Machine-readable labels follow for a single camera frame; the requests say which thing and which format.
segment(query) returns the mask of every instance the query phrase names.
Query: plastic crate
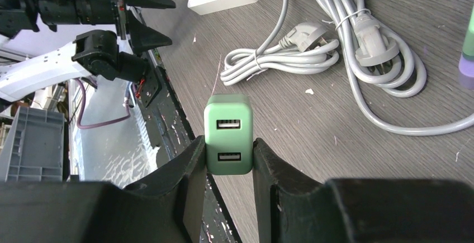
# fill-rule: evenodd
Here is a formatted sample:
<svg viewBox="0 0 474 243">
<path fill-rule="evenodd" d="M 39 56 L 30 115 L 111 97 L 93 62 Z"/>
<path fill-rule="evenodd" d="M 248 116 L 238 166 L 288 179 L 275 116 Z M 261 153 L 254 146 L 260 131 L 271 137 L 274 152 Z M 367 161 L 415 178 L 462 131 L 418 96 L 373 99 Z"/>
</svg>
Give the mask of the plastic crate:
<svg viewBox="0 0 474 243">
<path fill-rule="evenodd" d="M 19 107 L 0 154 L 0 180 L 62 181 L 64 115 Z"/>
</svg>

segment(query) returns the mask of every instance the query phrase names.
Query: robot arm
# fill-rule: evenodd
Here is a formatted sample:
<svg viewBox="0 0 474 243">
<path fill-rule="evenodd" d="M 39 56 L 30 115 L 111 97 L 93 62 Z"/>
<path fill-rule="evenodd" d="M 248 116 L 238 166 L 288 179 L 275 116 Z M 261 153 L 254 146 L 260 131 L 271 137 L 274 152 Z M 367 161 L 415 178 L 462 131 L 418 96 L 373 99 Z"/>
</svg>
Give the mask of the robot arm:
<svg viewBox="0 0 474 243">
<path fill-rule="evenodd" d="M 70 42 L 33 59 L 0 66 L 0 98 L 14 102 L 38 89 L 91 75 L 77 61 L 71 60 L 75 48 L 75 44 Z"/>
<path fill-rule="evenodd" d="M 0 98 L 17 101 L 38 89 L 89 75 L 140 81 L 148 64 L 132 53 L 172 41 L 139 22 L 127 6 L 176 7 L 172 0 L 0 0 L 0 47 L 21 30 L 39 31 L 38 15 L 52 31 L 61 24 L 115 24 L 117 30 L 94 30 L 50 53 L 0 67 Z M 122 48 L 117 35 L 126 42 Z"/>
</svg>

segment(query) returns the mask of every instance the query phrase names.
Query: wood grain surface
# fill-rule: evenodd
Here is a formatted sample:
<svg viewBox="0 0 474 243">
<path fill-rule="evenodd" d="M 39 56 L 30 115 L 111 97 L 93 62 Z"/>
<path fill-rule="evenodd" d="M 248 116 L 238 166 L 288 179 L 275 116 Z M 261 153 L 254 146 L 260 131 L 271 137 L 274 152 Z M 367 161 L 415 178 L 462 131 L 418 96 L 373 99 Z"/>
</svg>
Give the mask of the wood grain surface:
<svg viewBox="0 0 474 243">
<path fill-rule="evenodd" d="M 174 44 L 159 49 L 196 135 L 224 56 L 258 47 L 277 21 L 282 0 L 199 16 L 187 0 L 176 9 L 144 10 L 147 24 Z M 442 125 L 473 113 L 474 92 L 457 82 L 457 64 L 474 0 L 366 0 L 424 60 L 428 83 L 421 94 L 399 99 L 361 84 L 382 119 L 404 126 Z M 328 20 L 315 0 L 290 0 L 281 38 L 296 24 Z M 325 35 L 336 38 L 335 32 Z M 305 93 L 311 88 L 314 95 Z M 342 61 L 311 76 L 267 71 L 232 87 L 218 80 L 215 93 L 245 93 L 254 109 L 255 137 L 314 179 L 333 177 L 454 178 L 474 183 L 474 128 L 436 137 L 390 134 L 357 107 Z M 244 242 L 258 242 L 252 175 L 216 177 Z"/>
</svg>

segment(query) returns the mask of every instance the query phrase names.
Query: gray power cord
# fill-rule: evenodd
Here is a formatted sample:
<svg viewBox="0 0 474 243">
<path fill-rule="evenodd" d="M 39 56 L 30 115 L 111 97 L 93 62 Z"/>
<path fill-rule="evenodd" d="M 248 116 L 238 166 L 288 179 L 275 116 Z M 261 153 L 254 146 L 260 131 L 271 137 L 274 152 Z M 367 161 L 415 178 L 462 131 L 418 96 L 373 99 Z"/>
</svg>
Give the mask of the gray power cord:
<svg viewBox="0 0 474 243">
<path fill-rule="evenodd" d="M 364 0 L 316 1 L 337 26 L 350 87 L 357 105 L 372 123 L 386 131 L 408 136 L 448 134 L 474 125 L 474 114 L 451 124 L 421 128 L 398 127 L 378 118 L 368 108 L 357 79 L 374 84 L 395 97 L 412 97 L 419 93 L 426 83 L 426 69 L 423 62 L 399 35 L 367 12 Z M 401 71 L 401 60 L 398 57 L 397 48 L 403 56 L 405 64 L 403 71 Z M 392 61 L 393 65 L 387 74 L 381 75 L 377 73 L 377 70 L 371 73 L 367 68 L 387 61 Z M 395 89 L 410 78 L 414 69 L 416 69 L 415 84 L 407 90 Z"/>
<path fill-rule="evenodd" d="M 277 69 L 294 74 L 317 74 L 327 70 L 339 59 L 337 40 L 322 40 L 326 29 L 317 23 L 301 23 L 291 30 L 277 46 L 267 49 L 280 31 L 286 17 L 288 0 L 277 25 L 258 49 L 236 49 L 224 60 L 220 78 L 224 85 L 233 85 L 262 70 Z"/>
</svg>

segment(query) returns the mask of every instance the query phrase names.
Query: green usb charger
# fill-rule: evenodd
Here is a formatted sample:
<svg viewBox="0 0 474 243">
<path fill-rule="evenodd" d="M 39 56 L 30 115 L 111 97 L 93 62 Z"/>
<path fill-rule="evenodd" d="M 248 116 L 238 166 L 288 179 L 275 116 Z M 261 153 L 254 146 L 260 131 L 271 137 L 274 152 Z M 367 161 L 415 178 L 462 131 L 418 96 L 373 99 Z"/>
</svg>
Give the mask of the green usb charger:
<svg viewBox="0 0 474 243">
<path fill-rule="evenodd" d="M 207 170 L 247 174 L 253 166 L 253 111 L 243 94 L 217 94 L 204 110 Z"/>
</svg>

